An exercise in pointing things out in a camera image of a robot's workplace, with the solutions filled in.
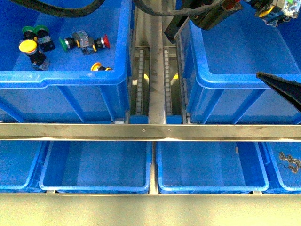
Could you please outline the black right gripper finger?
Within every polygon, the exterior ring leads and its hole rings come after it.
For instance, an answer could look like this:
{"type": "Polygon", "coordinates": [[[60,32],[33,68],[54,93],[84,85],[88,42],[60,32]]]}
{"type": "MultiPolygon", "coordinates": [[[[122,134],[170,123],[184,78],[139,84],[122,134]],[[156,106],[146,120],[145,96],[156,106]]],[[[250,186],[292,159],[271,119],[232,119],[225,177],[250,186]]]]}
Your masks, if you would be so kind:
{"type": "Polygon", "coordinates": [[[188,16],[174,16],[168,27],[165,29],[164,34],[167,39],[175,44],[177,37],[186,23],[189,21],[188,16]]]}

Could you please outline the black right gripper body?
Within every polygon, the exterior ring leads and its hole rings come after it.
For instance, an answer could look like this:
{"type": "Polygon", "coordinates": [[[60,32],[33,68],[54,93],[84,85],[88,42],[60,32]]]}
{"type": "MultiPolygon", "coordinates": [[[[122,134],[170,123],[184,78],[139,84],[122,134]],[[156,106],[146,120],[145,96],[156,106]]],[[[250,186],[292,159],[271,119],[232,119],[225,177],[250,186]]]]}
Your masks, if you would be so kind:
{"type": "Polygon", "coordinates": [[[191,20],[195,26],[203,30],[210,30],[229,16],[243,9],[239,0],[182,0],[181,9],[197,8],[211,5],[215,2],[219,2],[219,5],[211,7],[209,11],[181,19],[181,26],[184,26],[188,20],[191,20]]]}

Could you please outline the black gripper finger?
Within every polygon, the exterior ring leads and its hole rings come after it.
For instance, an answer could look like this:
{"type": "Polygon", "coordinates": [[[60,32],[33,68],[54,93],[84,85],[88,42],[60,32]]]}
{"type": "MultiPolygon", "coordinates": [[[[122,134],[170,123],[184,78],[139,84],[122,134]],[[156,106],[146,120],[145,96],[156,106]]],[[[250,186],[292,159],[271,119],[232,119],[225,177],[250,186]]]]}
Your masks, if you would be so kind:
{"type": "Polygon", "coordinates": [[[256,78],[263,81],[293,106],[301,105],[301,84],[273,74],[257,72],[256,78]]]}

